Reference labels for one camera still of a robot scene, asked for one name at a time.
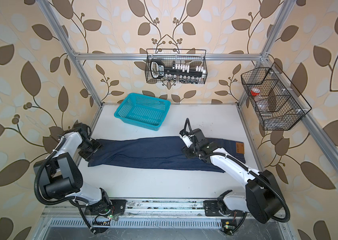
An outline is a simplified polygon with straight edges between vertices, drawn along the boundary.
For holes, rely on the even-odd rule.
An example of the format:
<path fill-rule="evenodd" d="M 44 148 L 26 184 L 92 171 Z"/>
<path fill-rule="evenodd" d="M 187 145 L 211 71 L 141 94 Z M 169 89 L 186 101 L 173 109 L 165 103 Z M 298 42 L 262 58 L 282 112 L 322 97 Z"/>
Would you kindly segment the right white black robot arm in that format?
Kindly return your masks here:
<path fill-rule="evenodd" d="M 245 190 L 245 196 L 237 197 L 232 190 L 222 193 L 215 204 L 218 214 L 230 217 L 242 212 L 242 219 L 235 225 L 226 224 L 223 231 L 233 235 L 244 223 L 248 214 L 265 224 L 270 219 L 287 223 L 291 212 L 281 193 L 275 176 L 268 170 L 259 171 L 241 162 L 215 142 L 210 142 L 200 129 L 180 131 L 185 143 L 183 153 L 188 158 L 198 158 L 212 164 L 238 181 Z"/>

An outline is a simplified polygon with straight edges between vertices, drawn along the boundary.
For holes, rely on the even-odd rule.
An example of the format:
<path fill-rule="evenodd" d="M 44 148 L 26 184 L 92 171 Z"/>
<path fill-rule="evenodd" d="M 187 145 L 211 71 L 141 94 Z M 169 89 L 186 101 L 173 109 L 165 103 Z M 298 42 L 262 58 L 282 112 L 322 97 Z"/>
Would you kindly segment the dark blue denim trousers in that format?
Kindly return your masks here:
<path fill-rule="evenodd" d="M 98 139 L 102 148 L 88 160 L 88 166 L 109 165 L 137 169 L 206 171 L 224 170 L 198 158 L 188 159 L 182 152 L 185 146 L 180 137 L 142 138 L 114 141 Z"/>

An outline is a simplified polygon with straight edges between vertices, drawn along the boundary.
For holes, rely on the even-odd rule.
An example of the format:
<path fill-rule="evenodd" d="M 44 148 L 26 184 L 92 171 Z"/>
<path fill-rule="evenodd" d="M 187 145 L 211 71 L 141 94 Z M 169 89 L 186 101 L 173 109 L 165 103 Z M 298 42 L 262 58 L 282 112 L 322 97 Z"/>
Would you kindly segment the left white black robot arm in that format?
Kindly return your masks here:
<path fill-rule="evenodd" d="M 83 175 L 73 160 L 76 152 L 88 159 L 102 147 L 91 136 L 92 129 L 83 123 L 76 123 L 72 129 L 59 135 L 57 146 L 45 160 L 34 165 L 34 194 L 45 206 L 70 202 L 78 208 L 84 223 L 96 235 L 99 230 L 85 217 L 85 210 L 96 216 L 108 216 L 113 214 L 114 207 L 105 190 L 84 182 Z"/>

